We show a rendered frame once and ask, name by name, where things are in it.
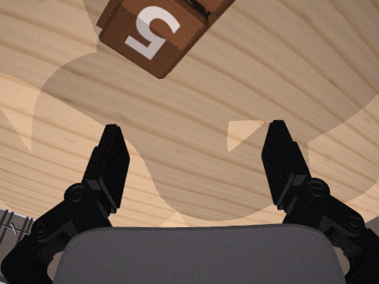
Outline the brown number cube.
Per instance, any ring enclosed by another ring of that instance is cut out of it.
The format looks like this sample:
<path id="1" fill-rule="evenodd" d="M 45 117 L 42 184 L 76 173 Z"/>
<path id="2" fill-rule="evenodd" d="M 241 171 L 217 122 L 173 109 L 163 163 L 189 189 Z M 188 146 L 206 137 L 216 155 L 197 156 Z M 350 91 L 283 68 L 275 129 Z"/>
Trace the brown number cube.
<path id="1" fill-rule="evenodd" d="M 214 16 L 221 15 L 234 0 L 196 0 Z"/>
<path id="2" fill-rule="evenodd" d="M 196 0 L 119 0 L 99 41 L 164 79 L 208 28 Z"/>

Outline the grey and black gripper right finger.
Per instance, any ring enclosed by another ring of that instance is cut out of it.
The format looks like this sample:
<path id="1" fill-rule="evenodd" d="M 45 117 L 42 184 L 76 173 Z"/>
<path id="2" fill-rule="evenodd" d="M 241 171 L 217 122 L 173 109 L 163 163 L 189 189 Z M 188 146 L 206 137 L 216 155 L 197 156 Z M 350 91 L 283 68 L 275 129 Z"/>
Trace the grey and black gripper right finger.
<path id="1" fill-rule="evenodd" d="M 282 223 L 312 227 L 341 248 L 350 263 L 347 284 L 379 284 L 379 237 L 323 180 L 311 177 L 284 120 L 270 122 L 261 158 L 272 201 L 286 213 Z"/>

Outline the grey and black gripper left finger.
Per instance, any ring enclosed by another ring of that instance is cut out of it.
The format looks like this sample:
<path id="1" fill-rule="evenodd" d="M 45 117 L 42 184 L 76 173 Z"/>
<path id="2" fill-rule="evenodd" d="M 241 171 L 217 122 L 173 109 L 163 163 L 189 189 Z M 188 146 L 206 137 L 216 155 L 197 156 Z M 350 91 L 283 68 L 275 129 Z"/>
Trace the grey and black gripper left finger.
<path id="1" fill-rule="evenodd" d="M 69 240 L 87 230 L 113 227 L 108 217 L 120 208 L 129 168 L 129 152 L 120 126 L 105 126 L 81 183 L 71 185 L 64 200 L 40 216 L 31 233 L 1 264 L 9 284 L 52 284 L 47 267 Z"/>

